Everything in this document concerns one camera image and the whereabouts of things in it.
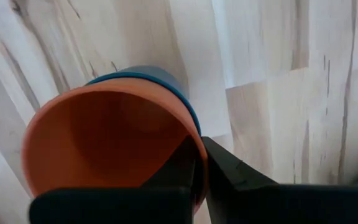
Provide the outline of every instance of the orange cup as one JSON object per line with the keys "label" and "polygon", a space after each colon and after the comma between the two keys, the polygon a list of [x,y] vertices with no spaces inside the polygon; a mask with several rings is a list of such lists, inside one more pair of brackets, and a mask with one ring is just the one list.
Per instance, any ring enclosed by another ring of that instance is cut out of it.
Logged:
{"label": "orange cup", "polygon": [[191,113],[174,93],[141,78],[113,78],[43,106],[25,133],[22,165],[38,196],[62,187],[140,187],[190,135],[207,154]]}

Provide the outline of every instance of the wooden floor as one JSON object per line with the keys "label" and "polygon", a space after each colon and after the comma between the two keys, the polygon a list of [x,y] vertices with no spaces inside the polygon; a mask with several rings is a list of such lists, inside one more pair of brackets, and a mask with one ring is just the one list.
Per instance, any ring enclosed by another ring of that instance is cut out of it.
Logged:
{"label": "wooden floor", "polygon": [[133,65],[172,73],[203,135],[274,180],[358,180],[358,0],[0,0],[0,223],[25,222],[34,113]]}

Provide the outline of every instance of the wooden surface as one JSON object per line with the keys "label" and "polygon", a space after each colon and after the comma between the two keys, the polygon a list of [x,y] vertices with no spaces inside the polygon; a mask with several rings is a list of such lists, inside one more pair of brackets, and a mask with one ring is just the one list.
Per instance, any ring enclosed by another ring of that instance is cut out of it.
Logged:
{"label": "wooden surface", "polygon": [[29,201],[19,153],[34,113],[133,65],[173,74],[203,135],[274,180],[358,180],[358,0],[0,0],[0,181],[21,183],[1,223]]}

